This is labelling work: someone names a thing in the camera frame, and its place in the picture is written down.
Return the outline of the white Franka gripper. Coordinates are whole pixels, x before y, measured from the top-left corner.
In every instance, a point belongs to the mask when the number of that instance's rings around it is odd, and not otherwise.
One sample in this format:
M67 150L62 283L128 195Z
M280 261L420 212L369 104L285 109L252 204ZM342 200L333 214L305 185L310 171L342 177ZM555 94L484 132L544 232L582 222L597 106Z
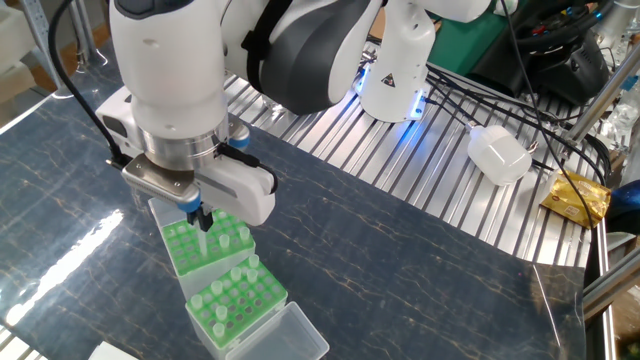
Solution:
M133 109L134 98L123 86L96 110L129 160L121 170L128 185L180 209L203 232L213 225L216 209L253 226L266 221L275 207L276 176L257 158L230 146L227 113L192 137L157 119L154 128L171 134L166 137L141 128Z

